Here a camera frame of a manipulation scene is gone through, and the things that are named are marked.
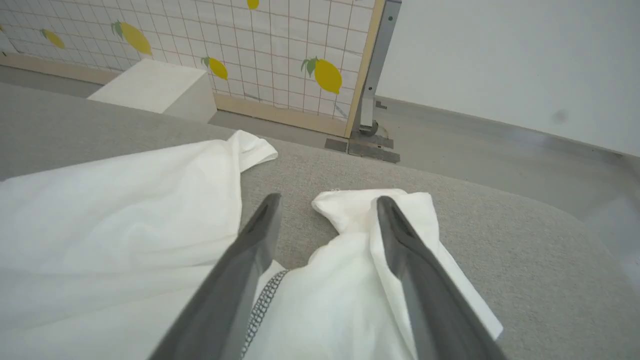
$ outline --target floor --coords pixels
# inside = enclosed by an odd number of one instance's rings
[[[0,67],[0,81],[86,97],[100,85]],[[564,210],[600,236],[640,295],[640,176],[628,159],[528,130],[382,100],[378,135],[398,165],[482,184]],[[211,124],[323,148],[336,138],[219,111]]]

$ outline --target white cube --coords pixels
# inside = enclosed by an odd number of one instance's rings
[[[205,70],[143,59],[89,100],[208,123],[217,112]]]

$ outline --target gray table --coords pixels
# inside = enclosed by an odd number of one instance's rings
[[[3,84],[0,99],[0,180],[233,132]],[[463,181],[267,140],[280,157],[242,174],[243,221],[268,193],[283,194],[276,258],[284,266],[303,266],[336,235],[311,208],[319,192],[429,192],[441,241],[504,325],[498,342],[511,359],[640,358],[638,299],[600,240],[569,214]]]

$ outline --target folded cloth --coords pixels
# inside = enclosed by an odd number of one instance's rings
[[[498,337],[502,325],[440,243],[428,193],[324,192],[312,206],[339,235],[270,289],[262,321],[252,324],[245,360],[417,358],[402,286],[385,259],[375,206],[382,195],[396,201],[488,332]]]
[[[238,131],[0,183],[0,359],[146,359],[235,240],[240,173],[277,155]]]

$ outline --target white cloth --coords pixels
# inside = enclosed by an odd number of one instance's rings
[[[0,183],[0,359],[146,359],[276,157],[238,131]]]
[[[280,283],[244,360],[416,359],[401,283],[387,267],[375,199],[391,196],[495,339],[502,325],[440,243],[428,193],[324,192],[339,235]]]

